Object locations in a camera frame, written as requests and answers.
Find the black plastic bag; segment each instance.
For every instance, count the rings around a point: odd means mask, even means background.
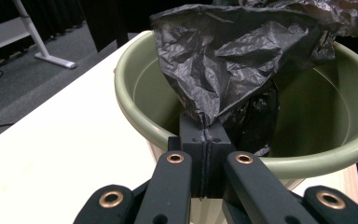
[[[327,27],[332,35],[358,35],[358,0],[240,0],[239,4],[302,11]]]
[[[334,59],[328,30],[298,11],[185,5],[151,21],[161,71],[203,127],[225,124],[279,71]]]
[[[232,110],[224,127],[237,150],[267,156],[279,114],[278,88],[272,80],[242,106]]]

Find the green bucket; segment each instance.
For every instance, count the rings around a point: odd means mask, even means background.
[[[326,175],[358,162],[358,55],[338,43],[335,50],[336,62],[274,78],[281,111],[272,153],[262,161],[280,179]],[[122,55],[115,88],[132,126],[167,150],[184,109],[160,72],[152,32]]]

